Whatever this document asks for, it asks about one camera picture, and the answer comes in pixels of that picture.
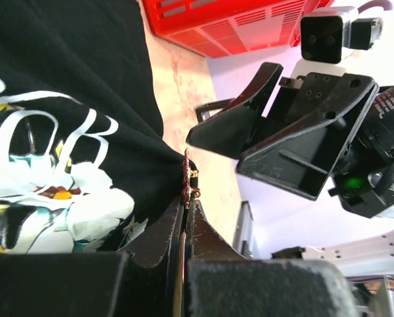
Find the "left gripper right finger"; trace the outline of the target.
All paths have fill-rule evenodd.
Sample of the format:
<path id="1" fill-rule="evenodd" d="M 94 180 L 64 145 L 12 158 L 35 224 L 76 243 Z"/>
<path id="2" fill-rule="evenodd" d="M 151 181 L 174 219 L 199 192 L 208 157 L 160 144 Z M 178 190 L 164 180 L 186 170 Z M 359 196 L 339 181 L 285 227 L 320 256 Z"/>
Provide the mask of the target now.
<path id="1" fill-rule="evenodd" d="M 248 260 L 206 220 L 200 201 L 186 222 L 186 316 L 358 316 L 340 271 L 320 260 Z"/>

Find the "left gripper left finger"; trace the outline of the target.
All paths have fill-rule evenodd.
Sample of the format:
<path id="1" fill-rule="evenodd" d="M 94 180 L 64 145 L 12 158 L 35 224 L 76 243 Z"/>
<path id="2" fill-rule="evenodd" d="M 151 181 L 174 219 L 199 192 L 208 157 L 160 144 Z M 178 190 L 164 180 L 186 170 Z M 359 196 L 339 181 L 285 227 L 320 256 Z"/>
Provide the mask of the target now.
<path id="1" fill-rule="evenodd" d="M 180 316 L 184 208 L 117 252 L 0 256 L 0 316 Z"/>

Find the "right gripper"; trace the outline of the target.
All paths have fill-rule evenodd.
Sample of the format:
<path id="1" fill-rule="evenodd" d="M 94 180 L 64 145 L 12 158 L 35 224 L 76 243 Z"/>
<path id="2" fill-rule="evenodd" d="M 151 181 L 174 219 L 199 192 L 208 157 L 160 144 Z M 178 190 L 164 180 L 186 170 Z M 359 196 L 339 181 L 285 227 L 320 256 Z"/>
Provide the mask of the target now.
<path id="1" fill-rule="evenodd" d="M 242 93 L 220 112 L 188 132 L 193 147 L 239 158 L 282 74 L 264 62 Z M 281 129 L 241 155 L 240 175 L 265 182 L 305 199 L 316 200 L 372 105 L 378 84 L 365 75 L 311 72 L 282 77 L 265 117 Z"/>

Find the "pink gold brooch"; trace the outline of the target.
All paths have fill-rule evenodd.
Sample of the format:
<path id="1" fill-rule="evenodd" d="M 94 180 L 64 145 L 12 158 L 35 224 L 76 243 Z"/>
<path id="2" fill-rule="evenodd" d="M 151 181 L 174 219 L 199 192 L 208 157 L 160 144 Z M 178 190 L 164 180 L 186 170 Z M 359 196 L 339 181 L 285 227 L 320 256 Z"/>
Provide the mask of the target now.
<path id="1" fill-rule="evenodd" d="M 184 151 L 184 157 L 181 163 L 182 166 L 182 200 L 184 208 L 189 209 L 190 202 L 192 199 L 199 198 L 201 191 L 198 187 L 192 185 L 192 182 L 198 179 L 199 171 L 193 170 L 190 165 L 189 148 Z"/>

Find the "black floral t-shirt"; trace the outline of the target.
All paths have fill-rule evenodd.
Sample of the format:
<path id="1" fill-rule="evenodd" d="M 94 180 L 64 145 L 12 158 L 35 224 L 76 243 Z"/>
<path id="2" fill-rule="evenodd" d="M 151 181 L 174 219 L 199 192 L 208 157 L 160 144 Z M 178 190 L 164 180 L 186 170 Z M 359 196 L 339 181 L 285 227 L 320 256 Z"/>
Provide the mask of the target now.
<path id="1" fill-rule="evenodd" d="M 115 251 L 182 197 L 137 1 L 0 1 L 0 254 Z"/>

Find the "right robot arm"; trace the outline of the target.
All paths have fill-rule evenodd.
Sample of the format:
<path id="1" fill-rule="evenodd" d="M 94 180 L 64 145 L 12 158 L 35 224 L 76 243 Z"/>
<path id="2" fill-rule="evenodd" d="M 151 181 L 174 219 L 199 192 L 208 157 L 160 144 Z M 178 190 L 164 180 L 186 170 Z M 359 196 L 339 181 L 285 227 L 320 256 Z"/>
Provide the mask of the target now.
<path id="1" fill-rule="evenodd" d="M 238 174 L 316 200 L 328 179 L 344 210 L 394 206 L 394 86 L 371 77 L 282 76 L 263 63 L 236 98 L 212 102 L 187 143 L 237 160 Z"/>

